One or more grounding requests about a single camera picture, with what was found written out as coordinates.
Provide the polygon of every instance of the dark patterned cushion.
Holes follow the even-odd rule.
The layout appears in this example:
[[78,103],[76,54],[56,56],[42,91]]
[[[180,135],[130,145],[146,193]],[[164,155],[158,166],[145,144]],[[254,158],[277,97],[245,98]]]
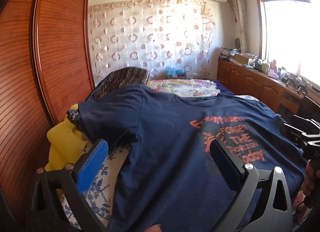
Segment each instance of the dark patterned cushion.
[[[149,78],[149,72],[142,68],[128,67],[122,68],[117,71],[111,72],[105,77],[96,87],[90,95],[86,98],[86,101],[92,101],[104,97],[106,94],[111,93],[113,90],[121,88],[129,84],[143,84],[147,85]],[[73,123],[78,130],[79,124],[79,112],[78,110],[67,111],[68,120]]]

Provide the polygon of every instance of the window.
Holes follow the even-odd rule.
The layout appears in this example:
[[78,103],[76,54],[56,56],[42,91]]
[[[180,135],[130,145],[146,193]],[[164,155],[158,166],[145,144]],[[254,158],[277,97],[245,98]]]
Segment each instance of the window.
[[320,8],[309,0],[258,0],[260,55],[320,85]]

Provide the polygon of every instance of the finger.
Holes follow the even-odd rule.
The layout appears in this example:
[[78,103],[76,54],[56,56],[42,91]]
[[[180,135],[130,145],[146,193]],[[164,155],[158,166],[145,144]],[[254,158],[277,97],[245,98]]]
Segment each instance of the finger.
[[161,228],[160,227],[161,227],[161,225],[157,224],[157,225],[152,226],[151,228],[148,228],[144,232],[161,232]]
[[311,190],[308,190],[307,188],[303,187],[303,194],[305,194],[306,196],[310,196]]
[[306,177],[305,180],[304,180],[303,187],[308,189],[308,190],[313,190],[315,188],[315,184],[313,183],[313,181],[311,179]]
[[310,164],[310,161],[308,161],[307,167],[306,167],[306,175],[312,179],[313,175],[314,175],[314,170]]

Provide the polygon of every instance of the orange graphic print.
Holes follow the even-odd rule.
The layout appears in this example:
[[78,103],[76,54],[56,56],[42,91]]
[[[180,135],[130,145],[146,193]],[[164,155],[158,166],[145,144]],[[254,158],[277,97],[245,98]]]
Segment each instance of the orange graphic print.
[[204,122],[214,122],[216,124],[223,124],[228,122],[241,122],[244,121],[244,118],[237,117],[237,116],[229,116],[229,117],[222,117],[222,116],[209,116],[205,117],[201,121],[193,120],[190,124],[195,128],[201,128],[201,125]]
[[[236,120],[236,121],[229,121],[229,122],[239,122],[244,120],[243,118],[240,118],[240,117],[237,117],[237,118],[228,117],[228,119]],[[242,160],[243,163],[255,162],[258,160],[265,161],[263,151],[256,150],[258,149],[259,144],[252,139],[252,137],[250,136],[247,130],[248,130],[247,126],[245,124],[241,124],[236,126],[221,127],[219,129],[219,132],[215,135],[211,133],[203,132],[202,134],[204,135],[204,144],[205,144],[204,151],[206,153],[209,153],[211,142],[214,139],[220,139],[222,143],[226,145],[226,148],[228,148],[230,152],[235,153]]]

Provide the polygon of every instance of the navy blue t-shirt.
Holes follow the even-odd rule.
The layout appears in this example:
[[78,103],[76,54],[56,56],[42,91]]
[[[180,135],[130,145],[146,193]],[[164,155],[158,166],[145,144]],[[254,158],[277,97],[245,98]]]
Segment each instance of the navy blue t-shirt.
[[291,197],[303,180],[301,150],[279,134],[283,120],[259,101],[222,94],[181,98],[128,85],[80,103],[79,111],[92,142],[132,145],[116,183],[111,232],[144,231],[155,224],[163,232],[209,231],[235,196],[210,155],[215,138],[244,163],[283,168]]

